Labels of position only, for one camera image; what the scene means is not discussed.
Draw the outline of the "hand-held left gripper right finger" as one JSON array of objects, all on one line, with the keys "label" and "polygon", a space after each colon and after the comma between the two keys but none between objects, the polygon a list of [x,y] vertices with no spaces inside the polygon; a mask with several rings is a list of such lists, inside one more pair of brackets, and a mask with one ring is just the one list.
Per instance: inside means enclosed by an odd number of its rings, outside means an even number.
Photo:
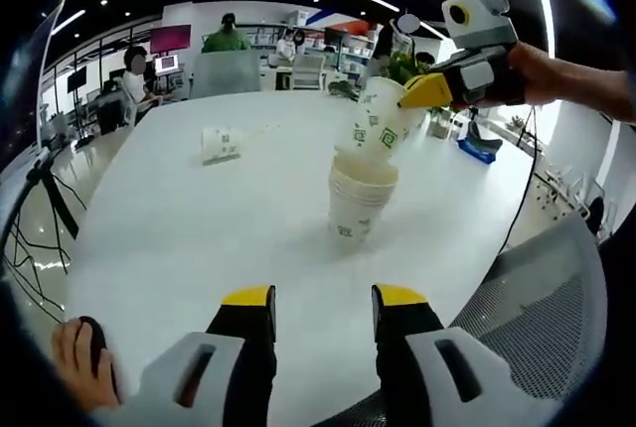
[{"label": "hand-held left gripper right finger", "polygon": [[426,297],[372,286],[377,374],[392,426],[524,426],[528,395],[508,364],[459,328],[445,328]]}]

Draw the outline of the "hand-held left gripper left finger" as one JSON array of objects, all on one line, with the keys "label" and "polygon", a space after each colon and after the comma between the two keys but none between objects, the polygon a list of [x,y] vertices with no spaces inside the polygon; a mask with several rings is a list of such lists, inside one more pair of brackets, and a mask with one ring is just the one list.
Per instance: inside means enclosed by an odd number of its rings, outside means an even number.
[{"label": "hand-held left gripper left finger", "polygon": [[147,365],[124,426],[264,426],[276,375],[275,287],[227,295],[203,332]]}]

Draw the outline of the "person's right hand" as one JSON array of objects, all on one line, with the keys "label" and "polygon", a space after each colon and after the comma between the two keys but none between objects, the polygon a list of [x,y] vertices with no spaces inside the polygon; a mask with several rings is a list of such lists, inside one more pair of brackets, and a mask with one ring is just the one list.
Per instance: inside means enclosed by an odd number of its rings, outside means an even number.
[{"label": "person's right hand", "polygon": [[544,105],[557,99],[554,60],[546,52],[519,42],[508,53],[508,62],[525,79],[526,103]]}]

